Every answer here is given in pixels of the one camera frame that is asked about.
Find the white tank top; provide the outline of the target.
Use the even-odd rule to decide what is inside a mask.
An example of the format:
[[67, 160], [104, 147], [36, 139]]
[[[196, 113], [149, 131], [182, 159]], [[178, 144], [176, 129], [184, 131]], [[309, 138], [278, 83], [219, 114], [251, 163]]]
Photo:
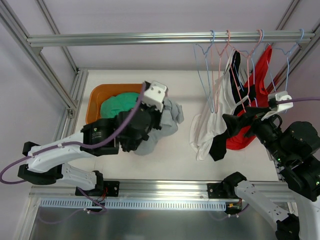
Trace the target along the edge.
[[[223, 79], [224, 71], [220, 73], [220, 81]], [[189, 144], [196, 153], [197, 161], [205, 160], [212, 146], [213, 138], [218, 133], [218, 129], [222, 127], [220, 123], [216, 123], [217, 119], [217, 113], [211, 113], [206, 103], [202, 113], [196, 115], [192, 120]]]

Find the blue wire hanger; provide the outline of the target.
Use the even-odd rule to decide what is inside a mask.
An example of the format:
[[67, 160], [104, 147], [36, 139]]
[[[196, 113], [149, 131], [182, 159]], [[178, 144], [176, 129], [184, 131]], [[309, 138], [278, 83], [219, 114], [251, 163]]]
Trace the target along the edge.
[[[200, 43], [195, 43], [192, 45], [194, 60], [195, 60], [195, 66], [196, 66], [196, 72], [198, 75], [198, 79], [200, 81], [200, 85], [203, 89], [203, 93], [206, 99], [206, 102], [208, 104], [209, 110], [211, 113], [215, 111], [215, 100], [213, 97], [213, 77], [210, 76], [210, 68], [208, 63], [208, 54], [209, 51], [212, 49], [214, 40], [215, 40], [215, 31], [210, 30], [210, 38], [209, 38], [209, 45], [208, 47], [203, 47]], [[200, 67], [201, 67], [201, 60], [204, 61], [204, 73], [201, 73]]]

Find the green tank top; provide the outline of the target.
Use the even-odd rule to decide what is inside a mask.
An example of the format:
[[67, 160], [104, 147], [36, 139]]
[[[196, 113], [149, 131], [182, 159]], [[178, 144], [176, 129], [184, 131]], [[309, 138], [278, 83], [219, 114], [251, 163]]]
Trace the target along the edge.
[[114, 118], [120, 112], [130, 111], [139, 97], [135, 92], [124, 92], [105, 100], [100, 106], [101, 118]]

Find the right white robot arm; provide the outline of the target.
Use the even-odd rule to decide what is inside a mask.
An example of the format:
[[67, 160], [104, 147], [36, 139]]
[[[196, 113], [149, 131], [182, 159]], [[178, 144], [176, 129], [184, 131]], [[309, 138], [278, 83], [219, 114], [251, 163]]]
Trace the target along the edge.
[[249, 127], [280, 167], [282, 183], [262, 186], [240, 172], [220, 183], [229, 198], [249, 204], [272, 227], [278, 240], [318, 240], [320, 238], [320, 137], [307, 121], [295, 121], [285, 130], [274, 123], [278, 114], [268, 116], [268, 108], [247, 107], [241, 116], [223, 114], [227, 132], [237, 135]]

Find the grey tank top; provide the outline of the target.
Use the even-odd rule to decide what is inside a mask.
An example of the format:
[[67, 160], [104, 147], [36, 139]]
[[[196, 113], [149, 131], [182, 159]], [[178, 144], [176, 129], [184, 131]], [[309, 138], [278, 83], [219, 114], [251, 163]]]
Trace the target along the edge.
[[149, 139], [147, 141], [143, 140], [137, 150], [134, 151], [134, 154], [138, 156], [151, 154], [162, 138], [171, 136], [178, 131], [178, 125], [183, 121], [184, 113], [182, 105], [166, 97], [160, 121], [161, 129], [157, 130], [153, 128], [148, 134]]

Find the pink wire hanger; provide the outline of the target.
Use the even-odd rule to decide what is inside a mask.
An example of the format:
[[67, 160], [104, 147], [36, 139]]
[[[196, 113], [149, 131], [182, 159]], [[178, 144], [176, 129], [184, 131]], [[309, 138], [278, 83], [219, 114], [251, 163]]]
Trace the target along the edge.
[[218, 108], [219, 108], [219, 103], [218, 103], [218, 99], [219, 99], [219, 85], [220, 85], [220, 79], [221, 79], [221, 61], [222, 61], [222, 56], [225, 52], [225, 50], [227, 49], [228, 45], [229, 45], [229, 42], [230, 42], [230, 31], [227, 29], [226, 30], [226, 33], [227, 33], [227, 42], [226, 42], [226, 45], [224, 46], [224, 48], [222, 49], [221, 52], [219, 52], [219, 49], [216, 45], [215, 46], [215, 49], [216, 49], [216, 52], [219, 56], [219, 63], [218, 63], [218, 78], [217, 79], [214, 79], [213, 77], [213, 72], [211, 73], [211, 76], [212, 76], [212, 89], [213, 89], [213, 112], [214, 113], [217, 113], [218, 112]]
[[232, 46], [232, 49], [240, 53], [245, 59], [246, 59], [246, 76], [247, 76], [247, 94], [246, 94], [246, 100], [248, 100], [248, 105], [251, 106], [251, 99], [250, 99], [250, 64], [253, 66], [253, 84], [255, 84], [255, 63], [253, 61], [253, 56], [255, 55], [256, 49], [260, 46], [262, 40], [265, 36], [265, 31], [263, 29], [258, 29], [257, 32], [259, 33], [259, 38], [254, 45], [254, 47], [251, 49], [251, 51], [247, 50], [239, 50], [236, 49], [234, 46]]

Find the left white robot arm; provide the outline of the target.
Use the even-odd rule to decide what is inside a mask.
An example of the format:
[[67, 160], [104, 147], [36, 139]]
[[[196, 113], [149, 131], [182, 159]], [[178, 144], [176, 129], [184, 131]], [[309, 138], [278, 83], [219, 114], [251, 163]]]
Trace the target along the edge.
[[99, 144], [121, 127], [129, 116], [129, 111], [121, 111], [113, 118], [100, 118], [61, 140], [47, 145], [26, 142], [23, 154], [27, 157], [25, 164], [19, 166], [17, 176], [33, 185], [52, 185], [65, 183], [77, 187], [76, 195], [83, 190], [89, 196], [105, 196], [110, 187], [98, 170], [85, 171], [70, 165], [77, 159], [117, 155], [135, 151], [151, 139], [151, 131], [161, 129], [162, 111], [156, 106], [140, 104], [128, 124], [111, 141], [102, 146], [88, 148]]

